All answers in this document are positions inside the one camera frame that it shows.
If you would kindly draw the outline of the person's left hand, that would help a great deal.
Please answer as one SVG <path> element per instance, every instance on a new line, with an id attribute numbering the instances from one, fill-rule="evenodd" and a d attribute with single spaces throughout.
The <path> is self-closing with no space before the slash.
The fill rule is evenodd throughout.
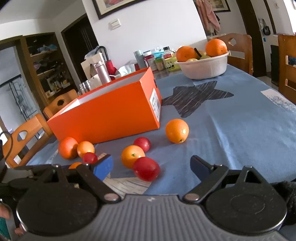
<path id="1" fill-rule="evenodd" d="M 5 219 L 10 219 L 10 210 L 7 208 L 7 206 L 3 203 L 0 204 L 1 209 L 1 217 Z M 23 229 L 23 226 L 20 224 L 18 228 L 15 229 L 16 235 L 20 236 L 25 233 L 25 230 Z"/>

